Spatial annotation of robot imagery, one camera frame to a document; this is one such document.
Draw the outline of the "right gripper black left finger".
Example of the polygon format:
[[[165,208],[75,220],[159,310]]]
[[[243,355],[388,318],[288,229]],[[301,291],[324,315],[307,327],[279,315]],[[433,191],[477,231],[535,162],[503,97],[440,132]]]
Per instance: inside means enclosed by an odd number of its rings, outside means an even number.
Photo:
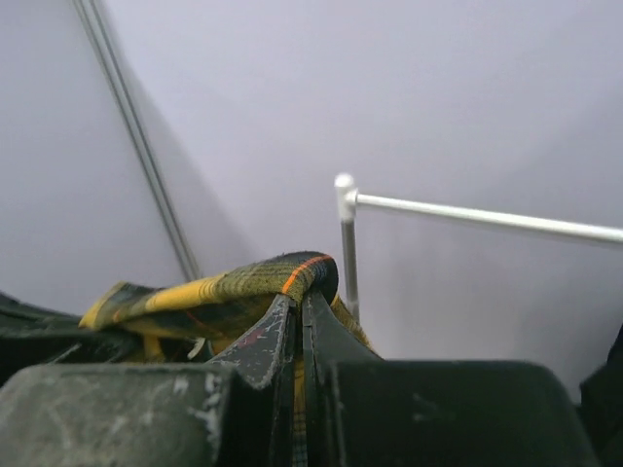
[[[205,363],[86,363],[75,343],[36,361],[4,348],[5,466],[287,466],[296,318],[277,296]]]

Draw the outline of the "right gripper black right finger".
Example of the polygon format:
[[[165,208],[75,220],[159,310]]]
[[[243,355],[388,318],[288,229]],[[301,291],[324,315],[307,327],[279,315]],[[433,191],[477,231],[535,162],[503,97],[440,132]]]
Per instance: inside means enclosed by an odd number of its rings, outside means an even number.
[[[321,293],[302,305],[311,466],[595,466],[564,387],[507,360],[385,360]]]

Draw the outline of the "yellow black plaid shirt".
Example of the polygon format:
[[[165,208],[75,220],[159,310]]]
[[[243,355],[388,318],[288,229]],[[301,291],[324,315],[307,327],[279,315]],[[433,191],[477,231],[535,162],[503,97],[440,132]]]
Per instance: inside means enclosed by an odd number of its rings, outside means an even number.
[[[295,252],[170,288],[121,282],[85,313],[80,325],[133,331],[144,337],[147,353],[160,359],[164,338],[206,338],[225,349],[259,322],[276,296],[293,300],[300,309],[307,293],[316,291],[348,334],[367,349],[370,343],[340,298],[338,285],[331,256]]]

